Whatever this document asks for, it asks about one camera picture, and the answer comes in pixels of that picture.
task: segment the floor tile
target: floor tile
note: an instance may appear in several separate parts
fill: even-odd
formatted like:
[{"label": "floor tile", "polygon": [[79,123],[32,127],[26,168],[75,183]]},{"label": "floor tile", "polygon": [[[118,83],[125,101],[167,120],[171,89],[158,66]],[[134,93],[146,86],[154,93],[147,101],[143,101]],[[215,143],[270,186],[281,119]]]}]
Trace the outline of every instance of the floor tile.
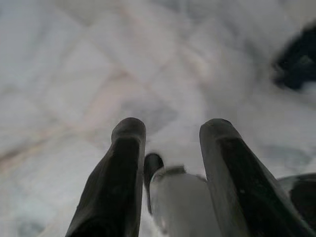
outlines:
[{"label": "floor tile", "polygon": [[238,0],[250,18],[268,40],[272,50],[281,50],[299,30],[275,0]]},{"label": "floor tile", "polygon": [[87,38],[82,38],[69,53],[59,71],[60,74],[80,74],[91,71],[102,71],[109,75],[114,63]]},{"label": "floor tile", "polygon": [[85,128],[92,140],[103,147],[109,142],[113,128],[122,119],[135,117],[144,122],[147,137],[157,133],[178,116],[177,110],[155,93],[128,75],[114,78],[105,84],[86,114]]},{"label": "floor tile", "polygon": [[204,121],[205,103],[199,79],[181,56],[176,56],[151,79],[149,88],[179,112],[180,116]]},{"label": "floor tile", "polygon": [[147,81],[173,55],[177,32],[174,20],[162,23],[156,8],[141,9],[126,4],[105,12],[92,26],[90,37],[136,79]]},{"label": "floor tile", "polygon": [[43,103],[69,126],[84,122],[84,115],[116,66],[86,39],[81,40],[65,59],[51,83]]},{"label": "floor tile", "polygon": [[47,0],[8,2],[1,12],[1,81],[40,95],[82,27]]},{"label": "floor tile", "polygon": [[[57,213],[51,205],[25,192],[12,180],[2,180],[0,190],[0,225],[7,237],[36,237]],[[6,209],[5,215],[2,215],[3,208]]]},{"label": "floor tile", "polygon": [[104,152],[72,135],[56,136],[29,154],[11,177],[57,210],[79,201],[85,182]]},{"label": "floor tile", "polygon": [[0,154],[4,157],[19,150],[23,152],[25,146],[42,140],[46,132],[58,125],[52,116],[16,89],[3,88],[0,98]]},{"label": "floor tile", "polygon": [[230,110],[247,98],[258,76],[260,59],[246,50],[246,39],[238,40],[221,18],[211,17],[190,36],[188,45],[200,57],[198,64],[206,62],[198,72],[204,96]]},{"label": "floor tile", "polygon": [[94,23],[100,13],[115,5],[115,2],[112,0],[56,0],[56,5],[75,20],[89,26]]}]

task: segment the white marble tile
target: white marble tile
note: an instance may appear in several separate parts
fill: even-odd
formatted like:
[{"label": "white marble tile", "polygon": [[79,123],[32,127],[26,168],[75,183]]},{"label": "white marble tile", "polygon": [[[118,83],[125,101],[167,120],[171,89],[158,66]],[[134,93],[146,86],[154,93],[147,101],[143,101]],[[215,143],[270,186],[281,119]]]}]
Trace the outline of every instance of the white marble tile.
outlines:
[{"label": "white marble tile", "polygon": [[231,110],[242,103],[259,71],[254,56],[246,51],[245,39],[238,40],[221,18],[211,17],[191,35],[188,44],[200,56],[197,64],[204,64],[198,72],[203,94],[213,97],[220,108]]},{"label": "white marble tile", "polygon": [[78,202],[73,201],[71,204],[61,208],[54,218],[51,221],[49,226],[41,233],[41,237],[56,237],[56,236],[65,236],[70,222],[75,213]]},{"label": "white marble tile", "polygon": [[65,58],[60,74],[81,74],[99,71],[106,78],[114,70],[114,63],[88,39],[82,38]]},{"label": "white marble tile", "polygon": [[0,18],[1,82],[42,94],[82,30],[48,0],[6,2]]},{"label": "white marble tile", "polygon": [[87,26],[91,25],[100,13],[117,4],[116,2],[119,0],[56,0],[58,7]]},{"label": "white marble tile", "polygon": [[12,88],[0,93],[0,153],[19,153],[25,146],[40,141],[56,126],[56,120]]},{"label": "white marble tile", "polygon": [[286,11],[276,0],[238,0],[248,12],[252,22],[257,26],[272,47],[272,50],[281,50],[298,31]]},{"label": "white marble tile", "polygon": [[148,84],[149,88],[179,112],[179,116],[204,121],[206,105],[199,78],[190,64],[177,55]]},{"label": "white marble tile", "polygon": [[124,118],[135,117],[144,122],[147,137],[157,133],[178,116],[178,111],[150,89],[128,75],[105,84],[86,115],[85,130],[92,130],[98,147],[111,138],[112,129]]},{"label": "white marble tile", "polygon": [[104,154],[72,135],[56,136],[29,154],[10,178],[59,210],[79,201],[89,174]]},{"label": "white marble tile", "polygon": [[176,49],[176,20],[163,7],[136,6],[127,2],[103,13],[90,37],[136,79],[148,81]]},{"label": "white marble tile", "polygon": [[38,236],[57,214],[51,205],[25,192],[10,179],[1,181],[0,191],[0,225],[5,225],[7,237]]},{"label": "white marble tile", "polygon": [[114,63],[82,39],[65,59],[44,96],[44,104],[66,124],[81,124],[90,104],[115,72]]}]

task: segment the black object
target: black object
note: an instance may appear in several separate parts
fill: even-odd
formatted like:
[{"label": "black object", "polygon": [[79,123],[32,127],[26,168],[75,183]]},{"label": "black object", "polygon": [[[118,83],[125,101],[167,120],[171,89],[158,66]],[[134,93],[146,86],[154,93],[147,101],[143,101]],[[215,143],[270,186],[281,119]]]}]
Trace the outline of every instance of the black object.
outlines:
[{"label": "black object", "polygon": [[316,231],[316,174],[298,176],[290,197],[303,219]]},{"label": "black object", "polygon": [[[145,126],[138,119],[124,119],[115,127],[111,147],[89,176],[66,237],[138,236],[145,141]],[[200,144],[223,237],[316,237],[305,222],[314,228],[315,178],[300,179],[290,194],[302,218],[230,122],[205,123]],[[147,191],[161,167],[159,155],[146,156]]]},{"label": "black object", "polygon": [[148,212],[152,214],[152,208],[150,205],[150,181],[157,170],[163,167],[163,161],[161,157],[156,153],[149,153],[145,156],[144,161],[144,186],[147,193]]},{"label": "black object", "polygon": [[207,184],[223,237],[315,237],[230,122],[200,129]]},{"label": "black object", "polygon": [[142,201],[146,130],[121,121],[112,144],[89,176],[66,237],[137,237]]},{"label": "black object", "polygon": [[316,25],[307,27],[274,62],[280,72],[279,87],[301,90],[305,82],[316,81]]}]

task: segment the dark blurry object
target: dark blurry object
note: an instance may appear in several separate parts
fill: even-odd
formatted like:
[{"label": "dark blurry object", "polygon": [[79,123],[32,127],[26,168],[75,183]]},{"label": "dark blurry object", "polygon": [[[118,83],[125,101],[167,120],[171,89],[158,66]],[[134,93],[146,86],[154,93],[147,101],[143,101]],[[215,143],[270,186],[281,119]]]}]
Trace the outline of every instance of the dark blurry object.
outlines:
[{"label": "dark blurry object", "polygon": [[305,82],[316,81],[316,25],[308,26],[274,63],[279,75],[275,84],[301,90]]},{"label": "dark blurry object", "polygon": [[147,193],[147,204],[148,204],[148,212],[152,214],[152,209],[150,206],[150,190],[149,185],[152,180],[152,177],[156,173],[157,170],[163,168],[162,158],[156,153],[149,153],[145,156],[144,161],[144,186]]},{"label": "dark blurry object", "polygon": [[121,121],[112,144],[89,176],[66,237],[137,237],[142,179],[158,226],[170,237],[315,237],[315,184],[295,180],[290,198],[223,119],[200,129],[207,180],[182,166],[146,156],[146,130]]},{"label": "dark blurry object", "polygon": [[135,118],[121,121],[112,144],[89,176],[66,237],[137,237],[146,130]]},{"label": "dark blurry object", "polygon": [[303,219],[316,231],[316,174],[290,176],[279,183]]},{"label": "dark blurry object", "polygon": [[315,236],[230,122],[205,123],[200,144],[223,237]]}]

